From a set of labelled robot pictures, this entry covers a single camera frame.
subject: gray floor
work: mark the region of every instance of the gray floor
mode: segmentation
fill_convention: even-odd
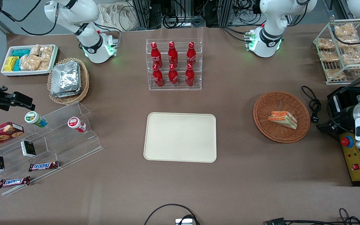
[[[53,26],[53,23],[47,19],[44,14],[44,4],[49,0],[41,1],[40,5],[34,10],[32,14],[22,23],[14,23],[9,20],[6,16],[1,15],[0,20],[6,24],[9,29],[11,29],[15,34],[24,34],[26,33],[20,29],[19,25],[32,33],[44,33],[50,30]],[[95,0],[96,3],[107,2],[107,0]],[[336,19],[343,19],[343,14],[341,12],[340,6],[337,1],[334,1],[335,17]],[[4,0],[3,9],[10,13],[14,18],[21,19],[26,12],[28,12],[34,6],[34,0]],[[323,3],[321,0],[317,1],[315,9],[306,14],[304,20],[301,24],[314,24],[314,23],[327,23],[328,16],[326,10],[324,9]],[[70,32],[60,25],[56,25],[56,28],[51,32],[51,34],[69,34]],[[4,34],[1,34],[0,37],[0,65],[4,60],[4,54],[6,52],[6,37]]]

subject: acrylic display stand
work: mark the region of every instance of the acrylic display stand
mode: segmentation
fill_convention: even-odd
[[[169,42],[173,41],[178,52],[178,67],[176,68],[178,73],[179,85],[172,87],[169,81]],[[194,42],[194,49],[196,51],[196,62],[194,65],[194,85],[187,87],[186,75],[187,70],[187,50],[188,43]],[[158,87],[153,77],[153,59],[151,58],[151,43],[156,42],[157,48],[162,56],[163,67],[160,69],[163,75],[165,85]],[[200,90],[203,88],[203,43],[201,38],[194,39],[147,39],[146,43],[146,58],[147,58],[147,74],[148,74],[148,86],[153,91],[172,91],[172,90]]]
[[[81,103],[71,105],[53,111],[44,117],[48,120],[47,126],[40,128],[33,124],[25,124],[24,135],[0,145],[0,156],[4,157],[5,170],[0,172],[1,179],[16,179],[30,176],[30,186],[61,169],[70,166],[100,150],[100,141],[97,134],[91,130],[86,117],[90,111]],[[67,122],[70,117],[78,117],[87,128],[84,132],[78,132],[69,128]],[[20,142],[31,141],[36,150],[36,157],[23,156]],[[30,164],[48,163],[59,161],[59,168],[31,171]],[[10,195],[27,187],[18,185],[2,188],[2,195]]]

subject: small bottle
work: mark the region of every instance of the small bottle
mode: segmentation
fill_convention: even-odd
[[[162,57],[160,55],[160,51],[158,50],[158,47],[156,46],[155,42],[151,43],[152,51],[151,51],[151,57],[154,64],[158,65],[159,69],[162,68]]]
[[[193,70],[193,65],[187,64],[187,70],[186,70],[186,85],[187,85],[187,87],[192,87],[194,85],[194,77],[195,77],[195,73]]]
[[[24,120],[27,123],[31,123],[37,125],[38,127],[45,127],[48,123],[47,119],[40,116],[40,114],[36,113],[35,111],[30,111],[24,116]]]
[[[177,76],[177,71],[176,71],[176,67],[174,67],[173,64],[169,65],[169,81],[170,81],[170,85],[172,87],[177,87],[179,86],[179,80],[178,80],[178,76]]]
[[[165,82],[163,81],[162,72],[159,70],[158,65],[154,64],[152,68],[154,69],[152,75],[154,76],[154,81],[156,85],[158,87],[163,87],[165,85]]]
[[[84,132],[87,128],[87,125],[77,117],[70,118],[67,121],[67,125],[72,129],[76,129],[78,132]]]
[[[197,53],[194,49],[194,42],[188,43],[188,50],[187,50],[187,64],[191,64],[192,66],[195,65]]]
[[[173,64],[174,68],[177,68],[178,65],[178,57],[177,57],[177,50],[174,47],[174,42],[169,42],[169,51],[167,52],[169,57],[169,64]]]

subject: brown tablecloth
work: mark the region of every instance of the brown tablecloth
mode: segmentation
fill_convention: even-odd
[[[351,187],[338,142],[312,126],[301,141],[279,144],[259,132],[252,116],[254,102],[268,91],[287,91],[307,104],[302,85],[326,103],[337,86],[325,84],[311,46],[323,27],[287,28],[280,50],[270,58],[246,52],[243,43],[217,28],[127,32],[117,57],[103,64],[87,60],[74,35],[8,35],[8,46],[56,44],[60,60],[76,57],[86,64],[90,90],[82,103],[92,112],[88,118],[104,150],[0,196],[0,225],[143,224],[166,203],[184,204],[202,224],[211,225],[261,224],[279,217],[334,221],[341,207],[360,218],[360,187]],[[203,89],[149,91],[147,38],[203,38]],[[48,98],[46,83],[47,77],[0,74],[1,85],[32,97],[41,114],[62,107]],[[216,161],[145,160],[151,112],[214,114]],[[19,107],[0,110],[0,124],[23,124],[25,113]],[[327,121],[324,109],[319,116]],[[149,223],[173,224],[186,214],[181,208],[164,208]]]

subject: emergency stop button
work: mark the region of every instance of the emergency stop button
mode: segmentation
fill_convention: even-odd
[[[352,148],[354,146],[354,140],[351,136],[345,136],[341,138],[341,145],[347,148]]]

